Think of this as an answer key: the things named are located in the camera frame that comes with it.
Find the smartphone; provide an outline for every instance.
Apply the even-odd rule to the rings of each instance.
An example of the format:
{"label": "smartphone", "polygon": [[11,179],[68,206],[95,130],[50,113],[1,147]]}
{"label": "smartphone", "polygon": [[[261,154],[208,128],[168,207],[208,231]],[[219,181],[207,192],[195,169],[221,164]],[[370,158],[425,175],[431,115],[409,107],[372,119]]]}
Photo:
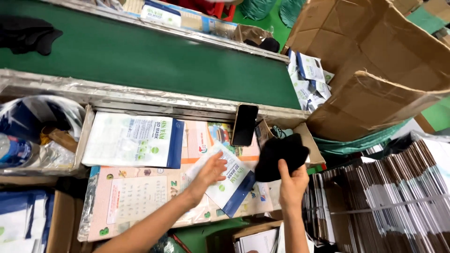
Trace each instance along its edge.
{"label": "smartphone", "polygon": [[256,127],[258,106],[252,104],[240,104],[234,122],[232,146],[248,147],[252,144],[253,133]]}

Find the green plastic sack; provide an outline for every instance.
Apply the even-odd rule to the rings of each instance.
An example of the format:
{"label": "green plastic sack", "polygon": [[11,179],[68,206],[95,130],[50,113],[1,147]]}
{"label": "green plastic sack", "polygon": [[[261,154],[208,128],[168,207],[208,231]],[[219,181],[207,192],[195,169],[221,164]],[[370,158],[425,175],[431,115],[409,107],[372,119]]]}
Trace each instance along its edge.
{"label": "green plastic sack", "polygon": [[277,0],[244,0],[239,7],[242,15],[253,20],[261,20],[269,15]]}
{"label": "green plastic sack", "polygon": [[279,14],[281,21],[283,21],[287,27],[292,28],[305,2],[306,0],[281,1]]}
{"label": "green plastic sack", "polygon": [[334,140],[324,140],[321,138],[313,137],[319,151],[322,154],[337,154],[337,155],[346,155],[354,152],[361,152],[368,148],[371,148],[375,145],[383,143],[387,141],[392,135],[394,135],[397,131],[400,130],[408,121],[405,120],[399,125],[392,126],[385,130],[376,132],[369,136],[363,137],[361,139],[357,139],[354,141],[342,142],[342,141],[334,141]]}

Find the black mask on conveyor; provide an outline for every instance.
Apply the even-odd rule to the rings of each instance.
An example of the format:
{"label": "black mask on conveyor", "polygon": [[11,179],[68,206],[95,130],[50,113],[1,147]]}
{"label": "black mask on conveyor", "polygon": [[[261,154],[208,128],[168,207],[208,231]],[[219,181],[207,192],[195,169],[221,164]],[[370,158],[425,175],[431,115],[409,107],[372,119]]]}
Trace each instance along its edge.
{"label": "black mask on conveyor", "polygon": [[0,15],[0,47],[11,49],[13,54],[36,50],[49,55],[53,41],[62,34],[42,19]]}
{"label": "black mask on conveyor", "polygon": [[273,137],[267,140],[259,155],[255,167],[255,177],[258,182],[272,182],[281,179],[278,170],[278,160],[284,159],[288,165],[289,174],[305,164],[309,148],[303,146],[300,134],[293,134],[284,139]]}

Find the left hand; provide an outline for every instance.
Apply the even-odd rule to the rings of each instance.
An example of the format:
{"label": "left hand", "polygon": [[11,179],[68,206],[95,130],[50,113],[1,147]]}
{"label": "left hand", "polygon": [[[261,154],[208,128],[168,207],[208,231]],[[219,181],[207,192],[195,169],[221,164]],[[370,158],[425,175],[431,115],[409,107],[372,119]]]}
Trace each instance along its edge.
{"label": "left hand", "polygon": [[226,179],[221,174],[226,171],[226,160],[219,159],[223,155],[220,151],[211,156],[192,183],[184,190],[191,200],[192,208],[196,207],[203,198],[208,186]]}

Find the plastic bottle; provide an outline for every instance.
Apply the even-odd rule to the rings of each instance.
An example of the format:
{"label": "plastic bottle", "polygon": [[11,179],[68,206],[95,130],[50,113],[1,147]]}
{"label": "plastic bottle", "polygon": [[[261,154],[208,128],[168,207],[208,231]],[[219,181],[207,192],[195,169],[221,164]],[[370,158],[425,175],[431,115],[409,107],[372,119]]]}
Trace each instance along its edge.
{"label": "plastic bottle", "polygon": [[27,167],[39,159],[40,146],[0,133],[0,168]]}

